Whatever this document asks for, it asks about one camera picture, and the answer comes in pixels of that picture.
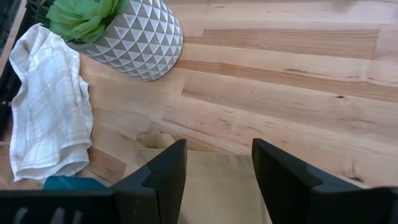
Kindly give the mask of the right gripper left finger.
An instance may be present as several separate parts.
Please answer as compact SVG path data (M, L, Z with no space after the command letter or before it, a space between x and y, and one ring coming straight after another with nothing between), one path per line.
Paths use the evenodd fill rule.
M177 224L187 174L187 141L179 139L111 186L119 224Z

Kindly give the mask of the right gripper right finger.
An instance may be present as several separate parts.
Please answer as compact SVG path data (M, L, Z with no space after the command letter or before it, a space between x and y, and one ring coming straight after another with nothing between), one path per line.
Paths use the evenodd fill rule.
M398 187L358 187L263 139L252 163L273 224L398 224Z

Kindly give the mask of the blue plastic tupperware container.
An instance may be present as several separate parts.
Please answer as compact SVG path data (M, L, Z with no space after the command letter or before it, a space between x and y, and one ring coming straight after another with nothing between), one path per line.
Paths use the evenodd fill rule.
M50 176L44 182L44 190L102 190L108 187L87 177Z

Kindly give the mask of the tan burlap cloth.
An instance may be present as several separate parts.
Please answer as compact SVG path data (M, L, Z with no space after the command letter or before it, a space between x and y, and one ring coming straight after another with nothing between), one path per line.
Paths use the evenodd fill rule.
M251 156L195 151L188 143L177 224L272 224Z

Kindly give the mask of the white checked dish towel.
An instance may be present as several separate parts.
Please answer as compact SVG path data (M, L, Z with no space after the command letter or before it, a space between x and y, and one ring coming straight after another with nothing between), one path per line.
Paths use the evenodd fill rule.
M35 24L16 42L9 62L21 81L11 101L14 181L75 175L90 162L93 130L79 53Z

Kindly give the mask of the succulent in grey patterned pot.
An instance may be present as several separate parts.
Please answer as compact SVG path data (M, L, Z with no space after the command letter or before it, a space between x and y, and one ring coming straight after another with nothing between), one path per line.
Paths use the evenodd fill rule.
M177 62L183 30L164 0L48 0L44 25L73 50L138 80Z

